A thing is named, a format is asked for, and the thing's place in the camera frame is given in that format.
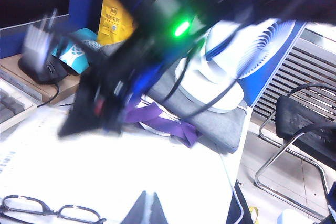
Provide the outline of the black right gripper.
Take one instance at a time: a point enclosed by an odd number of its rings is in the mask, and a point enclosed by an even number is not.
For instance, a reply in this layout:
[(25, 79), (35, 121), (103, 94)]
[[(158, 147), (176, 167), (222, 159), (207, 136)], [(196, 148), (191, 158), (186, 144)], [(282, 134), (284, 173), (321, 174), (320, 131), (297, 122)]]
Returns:
[(140, 27), (122, 41), (106, 44), (102, 57), (83, 74), (59, 137), (106, 129), (121, 133), (126, 109), (163, 74), (163, 29)]

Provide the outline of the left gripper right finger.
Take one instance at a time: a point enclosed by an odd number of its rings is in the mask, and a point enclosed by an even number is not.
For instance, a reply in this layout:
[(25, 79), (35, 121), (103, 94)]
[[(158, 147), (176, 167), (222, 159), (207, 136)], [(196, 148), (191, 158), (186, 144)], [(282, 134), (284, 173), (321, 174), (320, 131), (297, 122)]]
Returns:
[(151, 206), (151, 224), (168, 224), (157, 193), (154, 193), (153, 195), (153, 203)]

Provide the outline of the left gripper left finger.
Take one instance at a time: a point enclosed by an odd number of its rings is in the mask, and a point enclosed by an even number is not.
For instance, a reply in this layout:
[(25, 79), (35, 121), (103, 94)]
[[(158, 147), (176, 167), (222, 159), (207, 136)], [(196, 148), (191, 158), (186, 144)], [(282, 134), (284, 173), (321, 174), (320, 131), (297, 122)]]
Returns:
[(139, 224), (142, 222), (146, 202), (146, 191), (143, 191), (131, 207), (121, 224)]

